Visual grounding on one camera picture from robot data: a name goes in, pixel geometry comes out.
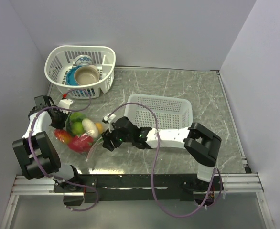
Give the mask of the white fake radish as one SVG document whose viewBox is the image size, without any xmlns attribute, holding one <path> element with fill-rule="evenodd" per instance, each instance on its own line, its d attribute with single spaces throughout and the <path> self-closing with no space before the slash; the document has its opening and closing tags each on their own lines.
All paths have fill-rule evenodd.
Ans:
<svg viewBox="0 0 280 229">
<path fill-rule="evenodd" d="M 83 119 L 82 126 L 86 134 L 90 135 L 92 138 L 97 138 L 99 136 L 99 131 L 97 126 L 90 119 L 88 118 Z"/>
</svg>

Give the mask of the clear zip top bag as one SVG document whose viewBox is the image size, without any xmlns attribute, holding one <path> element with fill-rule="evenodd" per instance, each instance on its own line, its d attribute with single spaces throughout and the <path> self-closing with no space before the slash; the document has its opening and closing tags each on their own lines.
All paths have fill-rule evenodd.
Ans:
<svg viewBox="0 0 280 229">
<path fill-rule="evenodd" d="M 76 153 L 94 152 L 98 144 L 102 143 L 101 134 L 106 130 L 103 122 L 95 122 L 82 112 L 68 115 L 63 129 L 55 129 L 54 137 Z"/>
</svg>

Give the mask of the red fake dragon fruit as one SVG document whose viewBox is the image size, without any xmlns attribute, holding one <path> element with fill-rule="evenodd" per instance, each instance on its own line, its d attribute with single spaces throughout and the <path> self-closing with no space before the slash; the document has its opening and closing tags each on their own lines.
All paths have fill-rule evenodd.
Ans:
<svg viewBox="0 0 280 229">
<path fill-rule="evenodd" d="M 94 138 L 89 135 L 77 135 L 68 144 L 68 147 L 78 153 L 88 152 L 92 148 L 94 141 Z"/>
</svg>

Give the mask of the white perforated tray basket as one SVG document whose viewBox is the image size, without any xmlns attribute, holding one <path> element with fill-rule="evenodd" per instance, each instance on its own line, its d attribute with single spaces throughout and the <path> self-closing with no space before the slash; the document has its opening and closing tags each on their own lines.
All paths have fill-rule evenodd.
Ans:
<svg viewBox="0 0 280 229">
<path fill-rule="evenodd" d="M 130 105 L 125 107 L 124 115 L 137 127 L 155 127 L 153 114 L 157 117 L 159 129 L 180 129 L 190 127 L 193 122 L 192 105 L 188 100 L 156 95 L 132 94 Z"/>
</svg>

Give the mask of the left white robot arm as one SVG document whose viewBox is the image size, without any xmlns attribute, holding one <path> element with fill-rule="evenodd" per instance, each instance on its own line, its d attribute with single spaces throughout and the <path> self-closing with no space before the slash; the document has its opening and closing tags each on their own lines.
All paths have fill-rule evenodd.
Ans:
<svg viewBox="0 0 280 229">
<path fill-rule="evenodd" d="M 56 108 L 51 97 L 41 95 L 35 97 L 35 107 L 30 111 L 30 120 L 26 133 L 21 139 L 12 143 L 13 151 L 27 180 L 41 179 L 45 174 L 55 181 L 62 190 L 68 192 L 79 191 L 82 179 L 72 165 L 62 165 L 59 155 L 54 148 L 46 130 L 51 126 L 63 130 L 70 114 Z"/>
</svg>

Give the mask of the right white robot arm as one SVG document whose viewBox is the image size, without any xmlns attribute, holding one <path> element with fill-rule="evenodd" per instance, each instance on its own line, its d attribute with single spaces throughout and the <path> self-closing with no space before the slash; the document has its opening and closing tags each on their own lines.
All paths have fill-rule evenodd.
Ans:
<svg viewBox="0 0 280 229">
<path fill-rule="evenodd" d="M 213 184 L 212 173 L 216 166 L 221 137 L 200 123 L 180 129 L 161 129 L 137 127 L 127 117 L 117 119 L 113 114 L 104 116 L 103 123 L 108 125 L 102 133 L 103 147 L 109 151 L 131 143 L 138 149 L 158 147 L 186 149 L 199 163 L 196 184 L 201 190 L 207 190 Z"/>
</svg>

